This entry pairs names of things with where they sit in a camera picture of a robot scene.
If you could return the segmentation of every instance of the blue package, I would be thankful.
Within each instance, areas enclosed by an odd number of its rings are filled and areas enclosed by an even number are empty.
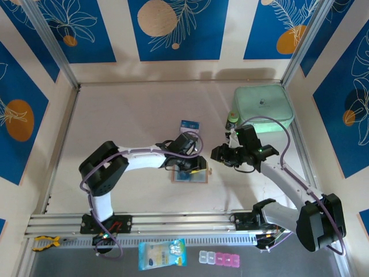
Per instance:
[[[184,239],[164,242],[141,242],[138,246],[138,269],[146,270],[168,265],[187,265]]]

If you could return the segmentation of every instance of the white floor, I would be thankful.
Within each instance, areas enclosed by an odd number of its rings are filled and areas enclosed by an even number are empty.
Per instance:
[[[200,122],[203,156],[213,174],[208,184],[172,184],[164,169],[124,173],[112,191],[116,212],[190,212],[251,209],[274,198],[293,207],[284,193],[257,172],[237,173],[210,159],[211,150],[224,143],[224,125],[236,82],[173,82],[82,86],[52,187],[49,214],[88,212],[79,189],[79,165],[102,143],[147,147],[175,139],[182,119]],[[262,144],[282,152],[284,132],[259,134]],[[277,163],[278,157],[268,159]],[[299,174],[301,163],[292,142],[285,160]]]

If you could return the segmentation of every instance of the white leaf line drawing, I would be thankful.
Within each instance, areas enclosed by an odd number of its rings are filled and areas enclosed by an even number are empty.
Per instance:
[[[348,126],[359,123],[359,146],[369,143],[369,30],[356,51],[351,67],[353,85],[357,99],[344,114],[344,123]]]
[[[34,29],[21,6],[10,0],[2,2],[19,22]],[[77,37],[95,42],[95,36],[88,27],[97,23],[97,17],[80,12],[80,0],[39,0],[36,3],[49,27],[56,31],[53,33],[57,39],[63,40],[68,46],[76,46]]]
[[[206,0],[203,7],[199,4],[204,0],[166,0],[166,4],[170,6],[176,16],[175,28],[168,34],[163,36],[151,36],[149,44],[153,44],[150,52],[155,51],[159,47],[165,45],[165,48],[172,46],[178,49],[180,44],[186,40],[186,36],[191,35],[191,29],[196,30],[197,23],[195,15],[204,11],[211,3]]]
[[[283,22],[285,29],[293,33],[295,46],[302,37],[302,26],[312,16],[318,4],[319,0],[311,0],[310,4],[305,0],[302,8],[297,9],[295,0],[272,0],[269,3],[274,8],[277,19]]]
[[[0,81],[5,76],[7,67],[8,64],[0,62]],[[0,99],[0,126],[2,126],[6,121],[9,121],[10,123],[12,119],[27,122],[27,119],[24,118],[26,114],[27,112],[17,113],[16,111],[13,111],[12,109],[8,108]]]
[[[352,0],[340,0],[340,1],[334,1],[332,4],[332,7],[330,8],[327,16],[325,19],[328,20],[329,23],[332,23],[333,14],[335,13],[344,13],[347,8],[349,7]]]

